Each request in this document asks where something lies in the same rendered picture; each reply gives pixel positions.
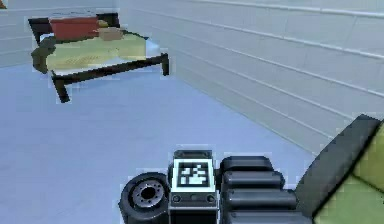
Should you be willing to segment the dark framed bed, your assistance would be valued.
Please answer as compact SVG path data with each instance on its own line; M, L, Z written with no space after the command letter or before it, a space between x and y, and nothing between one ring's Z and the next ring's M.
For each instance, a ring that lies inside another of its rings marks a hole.
M97 65L95 68L85 68L80 71L66 71L63 74L59 74L57 69L49 69L46 64L46 58L55 50L55 44L57 43L56 38L49 37L47 40L40 39L43 34L50 34L53 31L49 19L47 17L31 18L28 22L38 44L38 47L31 53L33 67L41 73L48 74L51 77L57 95L62 103L66 103L70 100L66 89L66 86L70 84L149 67L156 64L162 65L164 76L169 74L169 58L167 53L145 57L143 60L117 62L112 65Z

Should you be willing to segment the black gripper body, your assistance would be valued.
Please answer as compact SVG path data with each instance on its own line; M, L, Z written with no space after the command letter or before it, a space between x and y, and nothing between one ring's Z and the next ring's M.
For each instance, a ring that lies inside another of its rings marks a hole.
M124 224L168 224L169 191L163 173L147 172L132 178L118 203Z

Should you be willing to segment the red pillow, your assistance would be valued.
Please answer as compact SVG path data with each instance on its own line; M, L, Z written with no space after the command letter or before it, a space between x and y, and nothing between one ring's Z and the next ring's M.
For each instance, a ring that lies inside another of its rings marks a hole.
M98 19L96 17L76 17L51 19L50 25L59 40L78 40L97 35Z

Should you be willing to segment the yellow green blanket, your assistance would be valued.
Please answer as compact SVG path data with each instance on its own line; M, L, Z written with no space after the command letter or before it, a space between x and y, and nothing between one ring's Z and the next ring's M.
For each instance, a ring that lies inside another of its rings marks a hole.
M134 34L124 34L119 40L104 41L99 37L63 42L47 37L32 53L33 67L46 74L56 69L82 69L120 58L146 58L146 40Z

